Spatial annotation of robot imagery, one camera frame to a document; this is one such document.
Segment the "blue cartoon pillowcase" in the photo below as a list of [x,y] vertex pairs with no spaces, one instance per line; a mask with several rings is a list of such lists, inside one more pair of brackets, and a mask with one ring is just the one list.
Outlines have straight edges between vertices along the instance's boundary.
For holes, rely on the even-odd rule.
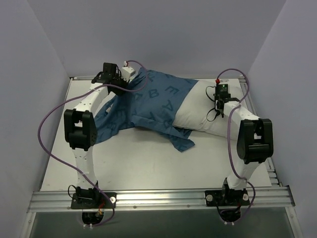
[[119,131],[143,127],[168,139],[180,152],[195,146],[190,129],[176,128],[173,122],[186,96],[197,80],[163,72],[140,69],[127,86],[128,92],[107,101],[95,116],[97,143]]

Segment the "white pillow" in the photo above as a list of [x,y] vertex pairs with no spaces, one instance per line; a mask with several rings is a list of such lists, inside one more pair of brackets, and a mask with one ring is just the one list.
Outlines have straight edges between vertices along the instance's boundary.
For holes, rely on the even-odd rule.
[[198,80],[176,112],[173,126],[226,137],[228,117],[215,116],[214,86],[212,81]]

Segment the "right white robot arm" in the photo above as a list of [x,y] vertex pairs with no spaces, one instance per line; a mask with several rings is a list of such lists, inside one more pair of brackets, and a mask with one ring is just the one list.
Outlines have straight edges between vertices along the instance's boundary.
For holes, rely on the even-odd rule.
[[[273,155],[272,121],[262,119],[241,105],[241,101],[231,97],[229,84],[216,80],[214,106],[217,116],[228,117],[227,147],[232,173],[225,179],[220,199],[230,205],[238,198],[238,192],[246,189],[254,171]],[[240,158],[233,162],[231,153],[231,124],[239,126],[236,143]]]

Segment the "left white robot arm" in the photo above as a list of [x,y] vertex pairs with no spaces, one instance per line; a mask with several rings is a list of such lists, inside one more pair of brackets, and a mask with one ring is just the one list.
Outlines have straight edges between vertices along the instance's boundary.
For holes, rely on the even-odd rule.
[[89,208],[96,207],[101,197],[93,164],[93,146],[98,135],[94,115],[110,92],[124,93],[123,88],[127,87],[133,74],[135,70],[128,62],[124,62],[121,69],[114,63],[105,62],[103,70],[91,81],[89,94],[73,109],[64,112],[65,140],[74,154],[76,168],[80,170],[77,173],[76,199],[81,199]]

